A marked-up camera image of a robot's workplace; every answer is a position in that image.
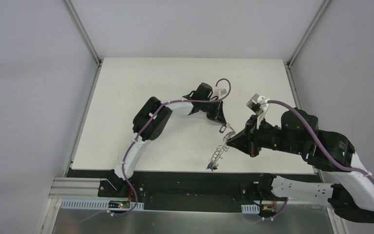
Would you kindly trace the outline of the black key tag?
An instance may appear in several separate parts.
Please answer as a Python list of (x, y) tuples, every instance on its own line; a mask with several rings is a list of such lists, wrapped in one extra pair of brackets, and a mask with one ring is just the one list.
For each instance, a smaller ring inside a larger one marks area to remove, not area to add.
[(226, 130), (227, 126), (226, 125), (222, 125), (221, 128), (219, 129), (219, 133), (224, 133), (225, 130)]

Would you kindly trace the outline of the metal disc with keyrings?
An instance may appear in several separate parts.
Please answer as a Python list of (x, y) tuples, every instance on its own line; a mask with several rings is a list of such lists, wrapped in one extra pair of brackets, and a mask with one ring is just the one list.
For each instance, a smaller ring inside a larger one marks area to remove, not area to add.
[(212, 170), (212, 165), (213, 164), (218, 164), (219, 165), (219, 160), (223, 159), (223, 153), (224, 152), (227, 152), (228, 149), (229, 149), (229, 146), (226, 145), (226, 142), (231, 138), (233, 137), (234, 135), (236, 134), (235, 131), (230, 131), (228, 132), (224, 138), (223, 138), (223, 143), (221, 145), (219, 145), (216, 150), (214, 151), (214, 153), (212, 154), (211, 158), (209, 159), (209, 163), (211, 165), (211, 171), (214, 171)]

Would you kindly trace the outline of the silver key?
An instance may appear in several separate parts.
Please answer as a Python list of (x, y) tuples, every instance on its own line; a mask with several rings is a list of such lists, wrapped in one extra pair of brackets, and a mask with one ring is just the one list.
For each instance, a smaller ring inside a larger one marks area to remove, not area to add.
[(231, 126), (230, 123), (227, 123), (227, 124), (226, 124), (226, 128), (229, 128), (231, 131), (235, 131), (235, 130), (233, 129), (233, 127)]

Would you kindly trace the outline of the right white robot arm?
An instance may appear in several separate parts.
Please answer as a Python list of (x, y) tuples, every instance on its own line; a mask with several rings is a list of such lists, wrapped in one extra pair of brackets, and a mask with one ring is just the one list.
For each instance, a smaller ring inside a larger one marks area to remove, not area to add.
[(363, 173), (353, 144), (343, 134), (320, 130), (316, 116), (291, 108), (282, 114), (281, 125), (273, 126), (252, 115), (227, 145), (250, 157), (263, 148), (299, 155), (334, 180), (310, 183), (263, 174), (257, 186), (260, 198), (296, 198), (325, 206), (348, 221), (374, 224), (374, 184)]

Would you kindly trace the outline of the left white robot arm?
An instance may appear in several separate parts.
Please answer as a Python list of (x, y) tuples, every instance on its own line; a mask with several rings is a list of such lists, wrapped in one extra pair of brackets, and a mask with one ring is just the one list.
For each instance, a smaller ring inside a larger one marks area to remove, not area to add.
[(98, 196), (125, 197), (137, 194), (130, 182), (135, 166), (146, 147), (163, 133), (171, 117), (203, 112), (207, 119), (227, 126), (223, 100), (230, 92), (230, 87), (213, 88), (202, 82), (196, 90), (177, 100), (161, 102), (156, 97), (150, 97), (134, 117), (131, 143), (121, 161), (102, 178)]

